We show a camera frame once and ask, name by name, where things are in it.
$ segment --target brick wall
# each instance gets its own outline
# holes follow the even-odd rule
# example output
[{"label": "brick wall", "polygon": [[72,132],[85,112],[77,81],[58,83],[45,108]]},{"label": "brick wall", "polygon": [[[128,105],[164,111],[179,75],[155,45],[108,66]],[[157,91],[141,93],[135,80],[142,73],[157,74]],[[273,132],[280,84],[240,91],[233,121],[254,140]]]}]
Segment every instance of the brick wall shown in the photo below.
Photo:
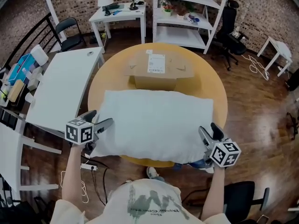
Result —
[{"label": "brick wall", "polygon": [[[129,0],[114,0],[118,2],[129,2]],[[152,26],[152,0],[145,0],[147,6],[147,27]],[[268,35],[275,39],[284,41],[290,48],[295,65],[299,61],[299,9],[292,0],[237,0],[240,4],[238,9],[236,25],[240,31],[250,37],[246,41],[249,49],[258,52]],[[83,33],[91,32],[88,22],[97,8],[97,0],[52,0],[54,9],[59,20],[67,17],[75,17]],[[9,52],[18,43],[17,41],[26,34],[40,18],[47,14],[48,9],[44,0],[9,0],[4,8],[0,10],[0,62],[5,60]],[[210,20],[216,16],[215,9],[209,9]],[[125,27],[139,27],[139,21],[121,21],[111,25],[111,29]],[[265,51],[266,56],[274,54],[274,48]]]},{"label": "brick wall", "polygon": [[0,9],[0,67],[20,40],[48,12],[45,0],[8,0]]}]

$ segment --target forearm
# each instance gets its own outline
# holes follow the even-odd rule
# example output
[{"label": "forearm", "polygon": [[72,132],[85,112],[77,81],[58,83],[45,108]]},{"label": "forearm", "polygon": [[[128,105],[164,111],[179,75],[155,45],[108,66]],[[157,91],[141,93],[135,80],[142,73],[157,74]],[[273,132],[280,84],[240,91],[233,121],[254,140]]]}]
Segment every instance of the forearm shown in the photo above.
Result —
[{"label": "forearm", "polygon": [[62,187],[62,199],[82,210],[81,147],[71,148]]},{"label": "forearm", "polygon": [[207,195],[201,220],[223,212],[224,206],[224,169],[215,165],[211,188]]}]

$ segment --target sneaker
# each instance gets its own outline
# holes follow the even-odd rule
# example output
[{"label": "sneaker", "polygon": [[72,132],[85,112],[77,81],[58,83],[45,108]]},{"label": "sneaker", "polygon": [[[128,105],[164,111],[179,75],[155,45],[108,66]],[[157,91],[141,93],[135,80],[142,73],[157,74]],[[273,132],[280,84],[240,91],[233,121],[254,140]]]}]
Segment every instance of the sneaker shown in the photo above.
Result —
[{"label": "sneaker", "polygon": [[149,179],[153,179],[153,178],[159,176],[159,174],[157,173],[156,169],[153,168],[153,167],[147,167],[146,168],[146,174],[149,177]]}]

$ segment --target pillow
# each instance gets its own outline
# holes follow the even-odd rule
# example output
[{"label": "pillow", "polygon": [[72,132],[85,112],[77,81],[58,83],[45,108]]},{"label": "pillow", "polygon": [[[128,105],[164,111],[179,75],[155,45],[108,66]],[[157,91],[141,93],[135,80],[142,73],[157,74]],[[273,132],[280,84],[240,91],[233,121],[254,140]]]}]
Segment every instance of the pillow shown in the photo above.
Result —
[{"label": "pillow", "polygon": [[114,123],[98,135],[91,157],[127,155],[184,164],[204,156],[198,128],[212,134],[213,100],[175,91],[106,91],[96,120],[108,118]]}]

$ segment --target white desk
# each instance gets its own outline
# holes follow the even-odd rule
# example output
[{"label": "white desk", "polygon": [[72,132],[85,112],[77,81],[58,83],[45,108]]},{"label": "white desk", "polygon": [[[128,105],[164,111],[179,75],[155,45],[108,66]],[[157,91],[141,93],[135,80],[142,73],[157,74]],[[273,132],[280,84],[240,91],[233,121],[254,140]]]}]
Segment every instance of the white desk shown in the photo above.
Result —
[{"label": "white desk", "polygon": [[119,9],[115,9],[115,10],[110,10],[111,11],[111,15],[110,16],[105,16],[105,12],[102,11],[102,7],[100,7],[97,12],[89,19],[90,23],[92,24],[92,28],[95,34],[95,37],[97,38],[99,47],[103,47],[103,43],[97,28],[97,22],[103,22],[105,25],[105,29],[107,32],[107,36],[110,39],[111,38],[111,34],[110,34],[110,30],[109,30],[109,24],[108,22],[112,22],[112,21],[128,21],[128,20],[135,20],[137,18],[140,18],[140,29],[141,29],[141,43],[144,44],[145,43],[145,36],[146,36],[146,32],[145,32],[145,28],[146,28],[146,22],[145,22],[145,9],[146,9],[146,2],[143,5],[139,5],[138,10],[135,11],[130,11],[129,7],[130,7],[130,3],[123,3],[124,4],[124,8],[121,9],[123,12],[120,12],[116,15],[113,15],[113,11],[119,10]]},{"label": "white desk", "polygon": [[21,166],[21,157],[23,144],[56,154],[61,154],[61,150],[35,143],[33,139],[21,135],[2,123],[0,123],[0,137],[0,174],[15,192],[58,188],[57,184],[22,186],[21,169],[29,170],[29,167]]},{"label": "white desk", "polygon": [[47,68],[30,104],[26,122],[64,132],[77,117],[82,97],[102,47],[57,53]]},{"label": "white desk", "polygon": [[261,48],[261,50],[258,52],[257,56],[260,56],[262,54],[262,52],[265,50],[265,48],[269,44],[269,42],[271,42],[271,44],[274,46],[277,53],[273,57],[273,59],[270,61],[270,63],[266,66],[265,71],[267,71],[273,65],[273,63],[276,61],[276,59],[279,57],[279,55],[281,55],[284,59],[286,59],[286,65],[278,73],[277,76],[279,77],[292,64],[292,62],[293,62],[292,59],[291,59],[292,54],[290,52],[290,49],[287,47],[287,45],[285,43],[278,42],[278,41],[274,40],[272,37],[269,36],[268,39],[266,40],[265,44]]}]

